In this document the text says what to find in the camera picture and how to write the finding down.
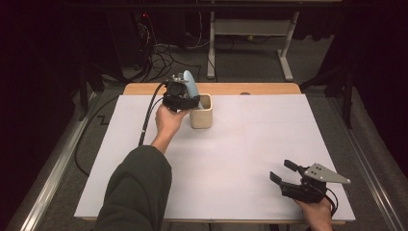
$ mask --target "black cable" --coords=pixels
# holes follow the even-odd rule
[[[86,176],[89,176],[89,173],[87,173],[87,172],[79,165],[79,162],[78,162],[78,147],[79,147],[79,145],[81,144],[81,140],[82,140],[82,138],[83,138],[85,132],[87,131],[87,129],[88,129],[90,123],[93,121],[93,119],[96,117],[96,115],[97,115],[103,108],[105,108],[109,103],[111,103],[112,101],[114,101],[114,100],[117,99],[118,97],[119,97],[119,95],[118,95],[118,96],[115,96],[114,98],[112,98],[112,99],[110,99],[110,100],[108,100],[105,104],[103,104],[103,105],[96,111],[95,114],[93,114],[93,116],[89,119],[87,125],[85,126],[84,130],[82,131],[81,136],[79,137],[78,142],[77,142],[77,144],[76,144],[76,146],[75,146],[75,151],[74,151],[75,165],[76,165],[76,167],[77,167],[80,171],[82,171],[82,173],[84,173]]]
[[[150,70],[151,70],[151,62],[148,61],[148,62],[143,66],[143,69],[142,69],[141,71],[139,71],[138,73],[136,73],[135,75],[133,75],[133,76],[131,76],[131,77],[129,77],[129,78],[126,78],[126,77],[123,77],[123,78],[126,79],[127,81],[129,81],[130,83],[133,83],[134,80],[137,80],[137,79],[139,79],[139,78],[141,78],[141,77],[143,77],[143,76],[148,75],[149,72],[150,72]],[[111,79],[108,79],[108,78],[106,78],[106,77],[104,77],[104,76],[102,76],[102,80],[103,80],[104,82],[106,82],[106,83],[109,83],[109,84],[127,84],[127,83],[125,83],[125,82],[123,82],[123,81],[120,81],[120,80],[111,80]]]
[[[334,195],[334,197],[336,198],[336,205],[335,205],[334,202],[333,202],[333,200],[332,200],[329,196],[327,196],[327,195],[324,196],[324,197],[326,197],[326,199],[327,199],[327,200],[332,204],[332,206],[333,206],[332,211],[331,211],[331,216],[333,217],[333,215],[337,212],[337,209],[339,208],[339,199],[337,198],[337,196],[334,194],[333,191],[331,191],[330,189],[327,189],[327,190],[329,190],[329,191]]]
[[[169,57],[170,57],[175,63],[181,64],[181,65],[185,65],[185,66],[198,67],[197,80],[199,80],[199,78],[200,78],[200,71],[201,71],[201,67],[202,67],[201,65],[199,65],[199,64],[184,64],[184,63],[181,63],[181,62],[177,61],[177,60],[174,59],[174,57],[171,55],[170,48],[168,48],[168,55],[169,55]]]
[[[156,104],[159,103],[163,98],[158,99],[152,106],[152,108],[150,109],[150,113],[149,113],[149,117],[150,115],[152,115],[153,109],[156,107]]]
[[[153,81],[153,80],[162,78],[162,77],[166,76],[166,75],[170,72],[170,70],[171,70],[172,62],[169,61],[169,60],[166,60],[166,59],[162,56],[162,54],[156,54],[156,55],[161,57],[161,60],[162,60],[162,62],[163,62],[163,64],[164,64],[164,66],[163,66],[163,67],[160,67],[160,71],[158,71],[157,69],[155,69],[155,70],[158,71],[159,73],[158,73],[155,77],[152,77],[152,78],[146,80],[146,82],[151,82],[151,81]],[[169,67],[169,69],[166,71],[166,73],[162,74],[162,72],[163,72],[165,69],[167,69],[168,67]]]
[[[151,114],[151,110],[152,110],[152,105],[153,105],[154,98],[156,97],[156,94],[157,94],[157,92],[159,91],[159,89],[160,89],[163,85],[165,85],[165,84],[166,84],[166,82],[160,83],[160,85],[156,88],[156,90],[155,90],[154,93],[153,93],[152,99],[150,100],[149,107],[147,108],[146,117],[144,118],[143,127],[141,128],[141,134],[140,134],[140,139],[139,139],[139,145],[138,145],[138,146],[143,145],[144,136],[145,136],[145,134],[146,134],[147,125],[148,125],[148,123],[149,123],[149,118],[150,118],[150,114]]]
[[[211,62],[210,58],[207,58],[208,62],[210,62],[210,65],[213,67],[214,69],[214,77],[216,78],[216,83],[218,83],[218,77],[217,77],[217,71],[216,71],[216,67],[213,65],[213,63]]]
[[[150,57],[148,58],[148,61],[151,63],[151,69],[153,69],[153,62],[151,60],[152,60],[152,58],[151,58],[151,54],[150,54]],[[146,81],[147,77],[149,76],[149,73],[143,76],[143,78],[140,80],[141,83],[144,83]]]

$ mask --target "wooden table edge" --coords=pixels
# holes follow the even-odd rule
[[[159,83],[133,83],[125,87],[124,95],[151,95]],[[294,83],[197,83],[200,93],[208,94],[301,94],[299,85]],[[161,87],[158,94],[163,94]]]

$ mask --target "beige cup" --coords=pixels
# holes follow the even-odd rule
[[[213,100],[210,94],[200,94],[200,102],[204,109],[190,110],[192,128],[209,128],[213,125]]]

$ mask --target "light blue item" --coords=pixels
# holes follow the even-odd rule
[[[191,73],[188,70],[184,71],[183,80],[187,80],[185,85],[187,87],[187,93],[191,98],[200,95],[198,93],[197,85],[195,84],[194,78],[192,77]],[[204,109],[203,105],[201,104],[201,101],[198,103],[198,108]]]

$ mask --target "black backdrop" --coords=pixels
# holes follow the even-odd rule
[[[408,176],[408,5],[383,0],[376,6],[345,15],[319,74],[345,60],[378,133]]]
[[[0,230],[32,187],[72,117],[75,55],[52,1],[0,4]]]

